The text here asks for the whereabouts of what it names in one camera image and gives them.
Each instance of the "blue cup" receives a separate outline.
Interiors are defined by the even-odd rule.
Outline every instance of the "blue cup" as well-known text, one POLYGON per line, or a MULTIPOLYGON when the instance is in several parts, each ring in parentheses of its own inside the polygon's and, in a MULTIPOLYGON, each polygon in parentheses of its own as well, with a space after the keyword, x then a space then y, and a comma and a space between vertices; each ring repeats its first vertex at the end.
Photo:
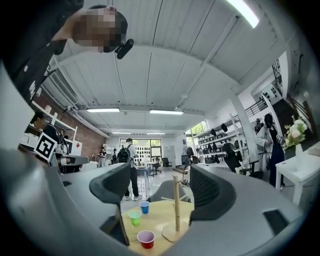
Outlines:
POLYGON ((149 212, 149 204, 150 203, 148 201, 140 202, 140 207, 143 214, 147 214, 149 212))

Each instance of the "red cup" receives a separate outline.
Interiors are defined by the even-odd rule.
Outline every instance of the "red cup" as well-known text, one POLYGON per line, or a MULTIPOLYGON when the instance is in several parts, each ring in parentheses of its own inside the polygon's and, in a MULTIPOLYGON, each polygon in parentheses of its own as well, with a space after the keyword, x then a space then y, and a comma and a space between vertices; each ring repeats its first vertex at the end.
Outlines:
POLYGON ((136 238, 139 240, 143 248, 151 249, 154 247, 156 235, 150 230, 143 230, 136 235, 136 238))

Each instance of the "staircase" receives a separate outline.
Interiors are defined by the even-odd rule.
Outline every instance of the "staircase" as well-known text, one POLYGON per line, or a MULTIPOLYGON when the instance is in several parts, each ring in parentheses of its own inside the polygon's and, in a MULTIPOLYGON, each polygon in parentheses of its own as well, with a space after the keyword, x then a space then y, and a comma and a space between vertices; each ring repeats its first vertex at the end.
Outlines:
POLYGON ((292 116, 297 119, 299 115, 284 99, 279 100, 277 103, 272 105, 272 107, 276 113, 276 116, 278 117, 282 133, 285 135, 285 126, 292 125, 294 122, 292 116))

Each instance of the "woman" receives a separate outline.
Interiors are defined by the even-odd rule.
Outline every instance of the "woman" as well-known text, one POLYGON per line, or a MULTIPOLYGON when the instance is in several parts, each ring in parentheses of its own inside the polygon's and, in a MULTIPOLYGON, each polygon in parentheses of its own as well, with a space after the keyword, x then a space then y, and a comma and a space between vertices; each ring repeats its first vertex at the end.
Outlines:
MULTIPOLYGON (((266 170, 270 170, 269 183, 275 187, 277 176, 276 164, 285 160, 285 153, 280 145, 282 137, 278 134, 277 129, 274 126, 271 114, 268 113, 265 115, 264 124, 265 125, 256 135, 256 143, 264 147, 262 162, 263 176, 267 176, 266 170)), ((282 186, 284 186, 283 179, 284 177, 281 175, 282 186)))
POLYGON ((106 158, 107 158, 107 152, 105 150, 105 148, 102 146, 101 150, 98 154, 98 168, 100 167, 105 167, 106 166, 106 158))

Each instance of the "green cup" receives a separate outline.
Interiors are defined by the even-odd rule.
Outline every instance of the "green cup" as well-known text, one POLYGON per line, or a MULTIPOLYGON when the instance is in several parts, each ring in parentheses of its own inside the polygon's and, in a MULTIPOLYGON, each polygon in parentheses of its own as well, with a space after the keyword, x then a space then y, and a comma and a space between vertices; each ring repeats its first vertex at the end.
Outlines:
POLYGON ((129 212, 129 217, 131 219, 131 224, 134 226, 139 226, 140 225, 140 217, 141 217, 141 212, 137 210, 133 210, 129 212))

